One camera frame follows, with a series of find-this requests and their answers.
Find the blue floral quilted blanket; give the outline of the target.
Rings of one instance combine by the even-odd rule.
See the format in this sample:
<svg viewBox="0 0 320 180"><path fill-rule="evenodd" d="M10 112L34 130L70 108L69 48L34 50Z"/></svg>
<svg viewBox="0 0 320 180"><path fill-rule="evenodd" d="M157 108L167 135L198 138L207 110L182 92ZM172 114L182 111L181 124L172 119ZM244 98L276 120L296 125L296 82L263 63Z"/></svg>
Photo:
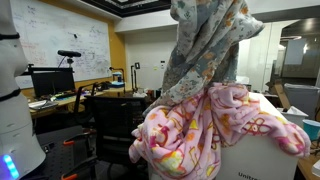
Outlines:
<svg viewBox="0 0 320 180"><path fill-rule="evenodd" d="M171 0L170 15L178 22L177 42L150 109L173 107L214 82L235 81L239 43L264 29L246 0Z"/></svg>

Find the pink fleece blanket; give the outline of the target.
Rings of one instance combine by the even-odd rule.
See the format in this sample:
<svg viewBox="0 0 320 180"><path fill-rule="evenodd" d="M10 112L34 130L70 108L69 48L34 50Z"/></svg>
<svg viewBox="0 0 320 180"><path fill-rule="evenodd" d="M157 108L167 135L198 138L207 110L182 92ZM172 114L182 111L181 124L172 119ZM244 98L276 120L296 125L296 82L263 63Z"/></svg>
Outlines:
<svg viewBox="0 0 320 180"><path fill-rule="evenodd" d="M210 180L222 164L221 150L244 136L267 136L284 153L310 154L298 125L241 84L218 83L173 107L158 106L132 131L129 158L146 160L166 180Z"/></svg>

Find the black office chair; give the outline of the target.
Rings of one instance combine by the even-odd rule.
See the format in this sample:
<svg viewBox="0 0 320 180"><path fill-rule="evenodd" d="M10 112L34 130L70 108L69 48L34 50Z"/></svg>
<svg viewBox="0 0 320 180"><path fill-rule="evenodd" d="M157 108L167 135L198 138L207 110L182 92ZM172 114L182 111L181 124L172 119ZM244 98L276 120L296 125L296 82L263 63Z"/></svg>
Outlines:
<svg viewBox="0 0 320 180"><path fill-rule="evenodd" d="M96 127L96 156L108 162L107 180L149 180L147 162L132 163L129 147L131 132L143 122L144 98L87 96Z"/></svg>

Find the white box under blankets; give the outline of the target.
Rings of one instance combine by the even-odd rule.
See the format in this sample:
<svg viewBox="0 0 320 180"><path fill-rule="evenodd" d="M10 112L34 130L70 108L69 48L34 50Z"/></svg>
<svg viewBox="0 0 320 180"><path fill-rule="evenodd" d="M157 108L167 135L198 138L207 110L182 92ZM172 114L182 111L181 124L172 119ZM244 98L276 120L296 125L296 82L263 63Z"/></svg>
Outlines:
<svg viewBox="0 0 320 180"><path fill-rule="evenodd" d="M298 158L284 153L268 136L243 136L221 150L215 180L293 180Z"/></svg>

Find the black computer monitor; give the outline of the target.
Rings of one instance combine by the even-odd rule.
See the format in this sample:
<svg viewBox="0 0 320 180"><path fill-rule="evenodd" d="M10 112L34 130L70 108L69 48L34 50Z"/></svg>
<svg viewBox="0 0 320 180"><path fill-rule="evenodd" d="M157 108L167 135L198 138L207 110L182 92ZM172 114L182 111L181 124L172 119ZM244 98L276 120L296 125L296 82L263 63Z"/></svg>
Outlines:
<svg viewBox="0 0 320 180"><path fill-rule="evenodd" d="M37 97L56 95L75 89L73 70L71 68L34 72L31 75L31 79Z"/></svg>

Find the whiteboard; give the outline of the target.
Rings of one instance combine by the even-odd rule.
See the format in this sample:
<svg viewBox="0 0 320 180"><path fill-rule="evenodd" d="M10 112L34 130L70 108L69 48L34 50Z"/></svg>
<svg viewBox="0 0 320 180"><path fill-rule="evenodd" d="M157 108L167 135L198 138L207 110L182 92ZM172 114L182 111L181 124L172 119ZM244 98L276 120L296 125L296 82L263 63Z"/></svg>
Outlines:
<svg viewBox="0 0 320 180"><path fill-rule="evenodd" d="M29 64L57 67L59 50L80 52L74 80L111 76L108 24L38 0L10 0L15 27Z"/></svg>

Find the teal cup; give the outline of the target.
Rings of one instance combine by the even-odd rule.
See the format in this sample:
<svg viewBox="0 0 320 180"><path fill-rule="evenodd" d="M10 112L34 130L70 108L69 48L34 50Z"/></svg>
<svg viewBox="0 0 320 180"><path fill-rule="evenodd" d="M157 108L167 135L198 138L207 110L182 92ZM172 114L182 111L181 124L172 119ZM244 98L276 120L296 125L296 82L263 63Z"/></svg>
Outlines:
<svg viewBox="0 0 320 180"><path fill-rule="evenodd" d="M318 133L320 132L320 123L314 120L305 119L303 121L303 129L311 140L316 140L318 138Z"/></svg>

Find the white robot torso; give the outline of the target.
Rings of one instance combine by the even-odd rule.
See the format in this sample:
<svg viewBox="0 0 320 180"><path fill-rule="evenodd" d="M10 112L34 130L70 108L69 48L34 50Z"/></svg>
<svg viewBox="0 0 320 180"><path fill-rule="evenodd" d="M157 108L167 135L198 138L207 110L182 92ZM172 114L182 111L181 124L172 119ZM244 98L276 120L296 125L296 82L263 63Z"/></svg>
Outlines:
<svg viewBox="0 0 320 180"><path fill-rule="evenodd" d="M0 0L0 180L20 179L46 157L33 131L27 98L16 82L26 68L10 0Z"/></svg>

